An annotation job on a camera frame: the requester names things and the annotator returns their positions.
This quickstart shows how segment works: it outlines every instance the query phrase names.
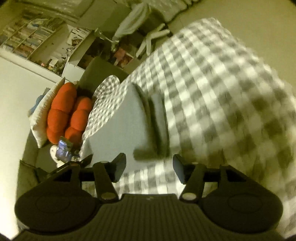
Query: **gray checkered blanket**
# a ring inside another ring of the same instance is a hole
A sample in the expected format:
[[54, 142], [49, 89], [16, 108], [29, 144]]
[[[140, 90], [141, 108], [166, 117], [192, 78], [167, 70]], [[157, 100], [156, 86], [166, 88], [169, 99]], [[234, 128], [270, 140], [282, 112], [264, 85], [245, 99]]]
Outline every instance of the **gray checkered blanket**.
[[[217, 20], [194, 22], [121, 84], [110, 76], [98, 87], [83, 139], [112, 117], [131, 82], [148, 96], [163, 94], [172, 154], [211, 168], [227, 163], [253, 178], [283, 202], [280, 234], [296, 233], [296, 102], [268, 65]], [[180, 194], [183, 185], [169, 158], [124, 175], [115, 188]]]

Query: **floor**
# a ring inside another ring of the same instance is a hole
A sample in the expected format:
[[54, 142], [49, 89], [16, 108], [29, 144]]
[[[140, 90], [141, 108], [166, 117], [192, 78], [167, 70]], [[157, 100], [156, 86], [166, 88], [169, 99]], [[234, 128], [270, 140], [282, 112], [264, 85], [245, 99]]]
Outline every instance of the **floor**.
[[290, 0], [201, 0], [179, 13], [169, 28], [214, 17], [296, 87], [296, 6]]

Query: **red cushion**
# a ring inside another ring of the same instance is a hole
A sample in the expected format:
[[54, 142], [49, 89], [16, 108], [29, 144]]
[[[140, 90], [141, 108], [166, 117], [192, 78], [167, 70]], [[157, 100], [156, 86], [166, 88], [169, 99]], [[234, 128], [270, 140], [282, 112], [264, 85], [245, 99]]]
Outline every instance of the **red cushion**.
[[92, 110], [92, 102], [89, 97], [80, 96], [77, 98], [73, 108], [73, 112], [76, 110], [86, 110], [88, 113]]
[[73, 83], [68, 82], [59, 89], [59, 93], [64, 93], [67, 91], [69, 91], [74, 98], [77, 97], [76, 87]]
[[72, 142], [75, 147], [79, 147], [81, 144], [82, 133], [82, 131], [68, 127], [65, 131], [65, 138]]
[[57, 145], [59, 142], [59, 138], [61, 136], [64, 136], [65, 132], [53, 132], [51, 129], [49, 129], [49, 127], [47, 127], [46, 129], [46, 133], [47, 133], [47, 138], [48, 140], [54, 144]]
[[84, 131], [87, 126], [89, 112], [85, 110], [77, 110], [73, 113], [70, 121], [70, 126], [78, 131]]
[[47, 116], [47, 138], [52, 144], [57, 144], [59, 138], [64, 136], [69, 123], [77, 91], [73, 83], [64, 84], [52, 101], [51, 109]]
[[54, 100], [52, 101], [52, 109], [61, 110], [67, 114], [72, 111], [75, 103], [76, 96], [72, 91], [58, 92]]
[[53, 132], [63, 132], [68, 124], [69, 115], [57, 109], [50, 109], [47, 116], [48, 127]]

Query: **white fabric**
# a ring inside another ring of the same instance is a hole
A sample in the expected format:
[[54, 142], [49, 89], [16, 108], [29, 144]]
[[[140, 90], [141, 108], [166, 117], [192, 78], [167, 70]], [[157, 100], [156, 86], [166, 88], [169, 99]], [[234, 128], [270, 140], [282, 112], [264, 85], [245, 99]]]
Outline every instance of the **white fabric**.
[[38, 148], [41, 148], [47, 141], [47, 115], [50, 110], [53, 99], [55, 98], [59, 89], [63, 86], [64, 83], [65, 78], [63, 78], [60, 82], [56, 83], [55, 86], [52, 87], [43, 97], [43, 99], [39, 102], [34, 113], [30, 116], [30, 127], [36, 139]]
[[56, 153], [57, 153], [57, 146], [56, 145], [53, 145], [50, 148], [49, 153], [50, 153], [50, 156], [52, 157], [53, 161], [57, 164], [57, 168], [59, 168], [65, 164], [62, 161], [58, 160], [56, 157]]
[[151, 54], [151, 40], [164, 37], [170, 33], [169, 29], [162, 30], [165, 27], [165, 24], [160, 24], [156, 29], [150, 31], [147, 36], [144, 38], [141, 46], [139, 47], [136, 57], [138, 58], [146, 48], [146, 54], [149, 56]]
[[171, 21], [179, 12], [184, 11], [192, 2], [200, 0], [125, 0], [129, 6], [133, 6], [140, 2], [148, 3], [153, 9], [161, 13], [165, 22]]
[[140, 3], [121, 22], [112, 40], [120, 40], [123, 36], [135, 32], [149, 17], [150, 8], [147, 3]]

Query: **gray sofa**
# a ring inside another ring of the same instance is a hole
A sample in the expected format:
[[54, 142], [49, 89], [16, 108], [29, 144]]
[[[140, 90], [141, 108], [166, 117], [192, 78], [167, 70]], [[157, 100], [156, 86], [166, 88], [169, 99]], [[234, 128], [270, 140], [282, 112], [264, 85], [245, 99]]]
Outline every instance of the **gray sofa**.
[[[79, 81], [78, 95], [91, 97], [99, 84], [112, 74], [121, 82], [127, 77], [118, 67], [99, 57], [93, 59]], [[46, 143], [39, 149], [33, 134], [29, 133], [19, 166], [17, 199], [56, 168], [49, 153], [51, 146]], [[130, 85], [114, 116], [87, 139], [84, 157], [92, 154], [92, 166], [98, 161], [112, 161], [120, 152], [127, 155], [126, 172], [140, 169], [148, 161], [168, 154], [168, 132], [160, 94], [147, 99], [140, 88]]]

